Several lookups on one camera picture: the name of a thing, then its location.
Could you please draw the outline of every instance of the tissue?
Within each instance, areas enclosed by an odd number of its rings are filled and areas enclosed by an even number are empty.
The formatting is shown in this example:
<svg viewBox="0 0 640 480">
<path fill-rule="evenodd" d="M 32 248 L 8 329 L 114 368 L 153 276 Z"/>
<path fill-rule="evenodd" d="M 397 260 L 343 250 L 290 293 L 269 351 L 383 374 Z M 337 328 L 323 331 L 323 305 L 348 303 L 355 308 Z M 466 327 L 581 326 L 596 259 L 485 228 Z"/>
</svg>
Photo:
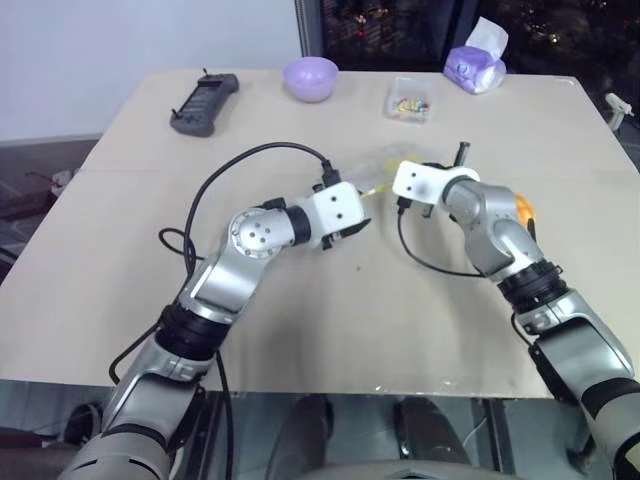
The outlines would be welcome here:
<svg viewBox="0 0 640 480">
<path fill-rule="evenodd" d="M 464 46 L 451 49 L 444 74 L 469 93 L 483 93 L 502 83 L 507 67 L 500 57 L 509 35 L 500 25 L 480 17 Z"/>
</svg>

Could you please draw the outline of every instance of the clear plastic box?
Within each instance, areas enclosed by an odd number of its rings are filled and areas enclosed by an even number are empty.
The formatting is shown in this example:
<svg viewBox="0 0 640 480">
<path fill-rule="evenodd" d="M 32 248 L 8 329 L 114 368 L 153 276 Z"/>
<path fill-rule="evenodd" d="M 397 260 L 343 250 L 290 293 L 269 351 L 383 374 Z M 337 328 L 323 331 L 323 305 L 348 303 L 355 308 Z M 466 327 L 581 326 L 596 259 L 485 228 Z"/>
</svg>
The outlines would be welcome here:
<svg viewBox="0 0 640 480">
<path fill-rule="evenodd" d="M 424 123 L 431 116 L 429 86 L 408 77 L 396 77 L 385 102 L 385 114 L 395 120 Z"/>
</svg>

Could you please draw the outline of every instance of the black device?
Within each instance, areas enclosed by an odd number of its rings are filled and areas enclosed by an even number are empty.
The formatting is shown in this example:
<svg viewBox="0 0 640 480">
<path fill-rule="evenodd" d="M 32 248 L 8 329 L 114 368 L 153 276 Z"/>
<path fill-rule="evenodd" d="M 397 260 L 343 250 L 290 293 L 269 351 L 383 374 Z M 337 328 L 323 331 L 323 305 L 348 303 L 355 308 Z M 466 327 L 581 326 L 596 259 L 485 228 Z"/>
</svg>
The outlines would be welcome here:
<svg viewBox="0 0 640 480">
<path fill-rule="evenodd" d="M 213 121 L 222 110 L 227 98 L 238 91 L 238 77 L 232 73 L 212 75 L 204 70 L 204 77 L 184 102 L 180 110 L 171 110 L 169 124 L 179 133 L 194 137 L 209 137 Z"/>
</svg>

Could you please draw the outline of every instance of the plastic container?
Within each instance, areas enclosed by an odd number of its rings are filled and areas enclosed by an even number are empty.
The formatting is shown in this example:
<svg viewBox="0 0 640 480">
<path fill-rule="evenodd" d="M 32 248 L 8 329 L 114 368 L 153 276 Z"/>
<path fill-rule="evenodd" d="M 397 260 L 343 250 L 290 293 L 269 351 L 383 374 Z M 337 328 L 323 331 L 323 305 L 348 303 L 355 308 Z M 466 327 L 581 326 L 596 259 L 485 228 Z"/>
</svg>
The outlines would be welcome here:
<svg viewBox="0 0 640 480">
<path fill-rule="evenodd" d="M 413 78 L 396 77 L 385 102 L 385 114 L 395 120 L 424 123 L 431 116 L 429 86 Z"/>
<path fill-rule="evenodd" d="M 283 77 L 291 95 L 303 102 L 321 102 L 333 93 L 338 67 L 322 57 L 302 57 L 287 65 Z"/>
</svg>

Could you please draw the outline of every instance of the white wall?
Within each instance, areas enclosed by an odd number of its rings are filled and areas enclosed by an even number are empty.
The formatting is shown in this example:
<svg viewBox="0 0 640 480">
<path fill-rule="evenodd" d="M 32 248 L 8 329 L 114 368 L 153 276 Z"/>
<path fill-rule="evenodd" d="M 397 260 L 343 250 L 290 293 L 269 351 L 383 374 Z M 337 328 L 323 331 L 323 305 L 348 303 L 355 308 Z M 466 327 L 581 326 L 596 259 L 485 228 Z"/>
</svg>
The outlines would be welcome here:
<svg viewBox="0 0 640 480">
<path fill-rule="evenodd" d="M 101 133 L 149 72 L 299 55 L 293 0 L 2 0 L 0 142 Z"/>
</svg>

